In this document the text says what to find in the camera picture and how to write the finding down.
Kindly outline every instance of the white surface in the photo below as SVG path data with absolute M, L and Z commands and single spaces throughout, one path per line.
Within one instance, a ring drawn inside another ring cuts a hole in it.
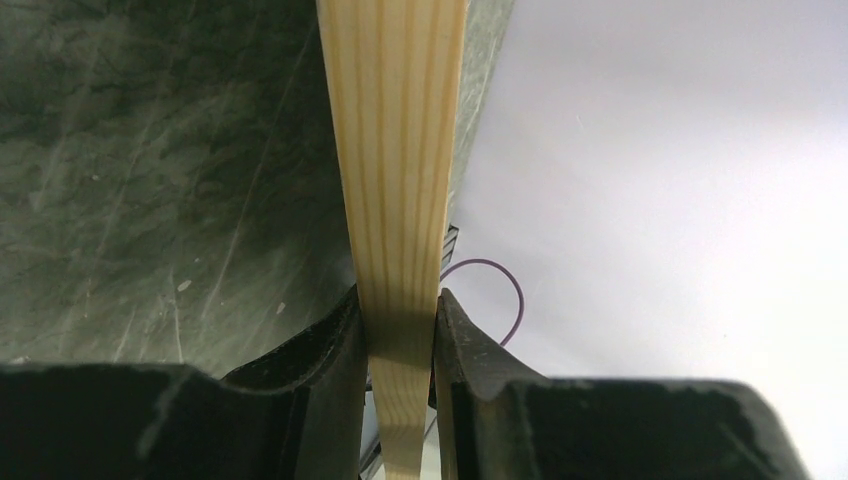
M 847 93 L 844 0 L 519 0 L 455 261 L 541 372 L 745 381 L 848 479 Z

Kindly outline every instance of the wooden plank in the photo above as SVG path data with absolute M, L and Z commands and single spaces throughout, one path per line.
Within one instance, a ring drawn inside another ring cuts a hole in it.
M 318 0 L 389 479 L 418 478 L 466 0 Z

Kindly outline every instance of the white wall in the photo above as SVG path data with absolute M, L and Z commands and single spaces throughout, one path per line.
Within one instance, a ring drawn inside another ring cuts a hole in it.
M 456 223 L 532 367 L 748 382 L 848 478 L 848 2 L 519 0 Z

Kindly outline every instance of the curved wire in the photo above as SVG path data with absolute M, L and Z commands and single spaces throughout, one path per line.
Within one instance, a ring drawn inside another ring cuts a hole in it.
M 518 294 L 518 315 L 516 315 L 515 322 L 513 322 L 512 328 L 509 330 L 509 333 L 507 333 L 503 340 L 500 341 L 500 345 L 502 347 L 505 347 L 506 344 L 509 343 L 510 340 L 512 340 L 512 337 L 515 335 L 515 332 L 517 332 L 518 328 L 521 326 L 521 321 L 524 319 L 524 291 L 521 290 L 521 284 L 518 283 L 518 279 L 516 279 L 515 275 L 513 275 L 509 270 L 507 270 L 506 267 L 494 260 L 489 260 L 487 258 L 469 258 L 468 260 L 457 262 L 448 267 L 444 272 L 442 272 L 442 275 L 439 277 L 439 281 L 444 280 L 445 278 L 447 278 L 448 275 L 466 265 L 488 265 L 490 267 L 495 267 L 500 270 L 501 273 L 506 275 L 506 278 L 508 278 L 509 281 L 512 282 L 512 286 L 515 287 L 515 293 Z

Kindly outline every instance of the light wood board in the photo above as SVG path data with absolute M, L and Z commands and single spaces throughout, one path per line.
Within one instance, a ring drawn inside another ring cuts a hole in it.
M 389 479 L 418 478 L 466 0 L 318 0 Z

